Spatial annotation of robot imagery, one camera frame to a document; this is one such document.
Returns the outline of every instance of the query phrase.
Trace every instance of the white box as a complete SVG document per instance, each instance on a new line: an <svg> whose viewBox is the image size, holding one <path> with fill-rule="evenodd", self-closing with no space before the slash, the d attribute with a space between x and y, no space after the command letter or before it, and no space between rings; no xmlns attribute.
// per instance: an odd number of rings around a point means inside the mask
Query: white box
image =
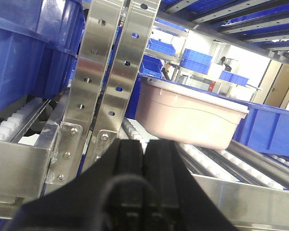
<svg viewBox="0 0 289 231"><path fill-rule="evenodd" d="M238 103L143 77L136 119L159 138L224 150L247 113Z"/></svg>

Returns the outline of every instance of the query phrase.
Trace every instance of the blue plastic crate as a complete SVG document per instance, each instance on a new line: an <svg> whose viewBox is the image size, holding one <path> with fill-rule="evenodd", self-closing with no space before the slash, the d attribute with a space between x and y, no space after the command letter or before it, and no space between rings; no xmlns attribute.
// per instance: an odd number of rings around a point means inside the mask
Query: blue plastic crate
<svg viewBox="0 0 289 231"><path fill-rule="evenodd" d="M53 99L68 83L76 56L70 50L47 45L31 95Z"/></svg>
<svg viewBox="0 0 289 231"><path fill-rule="evenodd" d="M84 25L81 0L0 0L0 17L74 52Z"/></svg>
<svg viewBox="0 0 289 231"><path fill-rule="evenodd" d="M158 64L145 59L141 63L139 72L154 77L162 77L162 72L160 71L160 67L158 66Z"/></svg>
<svg viewBox="0 0 289 231"><path fill-rule="evenodd" d="M191 61L203 64L203 65L210 65L213 57L207 54L199 53L197 51L185 49L183 53L183 58L189 59Z"/></svg>
<svg viewBox="0 0 289 231"><path fill-rule="evenodd" d="M148 55L144 55L143 59L157 64L160 70L163 67L163 63L160 59L156 59L156 58L153 58L153 57L148 56Z"/></svg>
<svg viewBox="0 0 289 231"><path fill-rule="evenodd" d="M289 111L268 105L219 96L249 108L234 139L258 152L289 156Z"/></svg>
<svg viewBox="0 0 289 231"><path fill-rule="evenodd" d="M232 74L229 82L232 82L241 86L246 86L248 80L249 80L248 78L245 78L236 74Z"/></svg>
<svg viewBox="0 0 289 231"><path fill-rule="evenodd" d="M0 18L0 110L30 93L47 39Z"/></svg>
<svg viewBox="0 0 289 231"><path fill-rule="evenodd" d="M189 70L192 70L192 71L197 71L197 72L203 73L205 75L208 73L209 68L210 68L210 66L196 63L196 62L191 61L189 59L182 59L180 62L180 66L187 68Z"/></svg>
<svg viewBox="0 0 289 231"><path fill-rule="evenodd" d="M183 26L179 26L175 23L171 23L171 22L168 22L168 21L160 19L160 18L156 18L155 21L160 22L160 23L165 24L165 25L168 25L168 26L171 26L171 27L176 28L178 30L185 31L185 28Z"/></svg>
<svg viewBox="0 0 289 231"><path fill-rule="evenodd" d="M230 82L232 73L229 71L222 71L220 79Z"/></svg>
<svg viewBox="0 0 289 231"><path fill-rule="evenodd" d="M165 42L161 42L155 39L150 38L148 42L149 49L174 56L175 55L175 49L171 44L167 44Z"/></svg>

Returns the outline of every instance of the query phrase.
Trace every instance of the bolt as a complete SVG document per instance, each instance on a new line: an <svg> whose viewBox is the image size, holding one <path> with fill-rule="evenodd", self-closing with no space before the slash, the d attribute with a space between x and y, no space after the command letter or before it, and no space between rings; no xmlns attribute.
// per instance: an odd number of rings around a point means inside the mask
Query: bolt
<svg viewBox="0 0 289 231"><path fill-rule="evenodd" d="M101 137L102 141L106 141L106 140L108 140L108 138L109 138L109 136L106 133L104 133Z"/></svg>
<svg viewBox="0 0 289 231"><path fill-rule="evenodd" d="M71 133L72 133L73 136L76 135L77 132L78 132L77 128L72 128L71 129Z"/></svg>
<svg viewBox="0 0 289 231"><path fill-rule="evenodd" d="M71 153L70 152L66 152L66 153L63 154L63 157L65 159L69 159L71 157Z"/></svg>
<svg viewBox="0 0 289 231"><path fill-rule="evenodd" d="M59 182L64 181L64 176L63 175L57 176L57 181L59 181Z"/></svg>

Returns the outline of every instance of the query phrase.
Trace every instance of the door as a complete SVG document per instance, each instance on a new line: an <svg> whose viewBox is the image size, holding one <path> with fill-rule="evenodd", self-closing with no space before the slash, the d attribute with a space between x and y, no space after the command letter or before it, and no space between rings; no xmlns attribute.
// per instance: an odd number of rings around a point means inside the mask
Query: door
<svg viewBox="0 0 289 231"><path fill-rule="evenodd" d="M289 66L283 64L273 82L264 104L280 107L289 90Z"/></svg>

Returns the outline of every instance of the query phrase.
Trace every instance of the plastic bin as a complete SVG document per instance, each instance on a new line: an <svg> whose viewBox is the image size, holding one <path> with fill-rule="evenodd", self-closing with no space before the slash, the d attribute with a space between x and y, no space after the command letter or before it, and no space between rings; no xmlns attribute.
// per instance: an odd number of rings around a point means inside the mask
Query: plastic bin
<svg viewBox="0 0 289 231"><path fill-rule="evenodd" d="M245 78L236 74L232 74L230 82L241 85L241 86L246 86L248 80L249 80L248 78Z"/></svg>
<svg viewBox="0 0 289 231"><path fill-rule="evenodd" d="M187 68L189 70L192 70L192 71L203 73L205 75L208 73L209 68L210 68L210 66L203 65L203 64L191 61L189 59L182 59L180 62L180 66Z"/></svg>
<svg viewBox="0 0 289 231"><path fill-rule="evenodd" d="M222 71L220 79L230 82L232 73L229 71Z"/></svg>
<svg viewBox="0 0 289 231"><path fill-rule="evenodd" d="M75 59L70 50L47 45L31 95L53 99L68 83Z"/></svg>
<svg viewBox="0 0 289 231"><path fill-rule="evenodd" d="M84 26L81 0L0 0L0 17L73 52Z"/></svg>
<svg viewBox="0 0 289 231"><path fill-rule="evenodd" d="M247 107L143 77L136 119L154 136L224 150Z"/></svg>
<svg viewBox="0 0 289 231"><path fill-rule="evenodd" d="M289 111L220 96L249 108L233 139L260 152L289 156Z"/></svg>
<svg viewBox="0 0 289 231"><path fill-rule="evenodd" d="M143 59L139 72L147 75L152 75L154 77L162 77L162 72L160 71L159 65L146 59Z"/></svg>
<svg viewBox="0 0 289 231"><path fill-rule="evenodd" d="M156 58L150 57L148 55L144 55L143 59L157 64L160 70L163 67L163 63L160 59L156 59Z"/></svg>
<svg viewBox="0 0 289 231"><path fill-rule="evenodd" d="M160 23L165 24L165 25L168 25L168 26L171 26L171 27L176 28L178 30L185 31L185 28L183 26L176 25L175 23L171 23L171 22L168 22L168 21L160 19L160 18L157 18L155 21L160 22Z"/></svg>
<svg viewBox="0 0 289 231"><path fill-rule="evenodd" d="M175 49L171 44L167 44L165 42L161 42L155 39L150 38L149 42L148 42L148 46L149 49L170 55L170 56L174 56L175 55Z"/></svg>
<svg viewBox="0 0 289 231"><path fill-rule="evenodd" d="M0 18L0 110L35 85L47 39Z"/></svg>
<svg viewBox="0 0 289 231"><path fill-rule="evenodd" d="M207 65L207 66L211 64L211 60L212 60L212 56L209 56L207 54L202 54L197 51L190 50L190 49L184 50L183 58L189 59L196 63Z"/></svg>

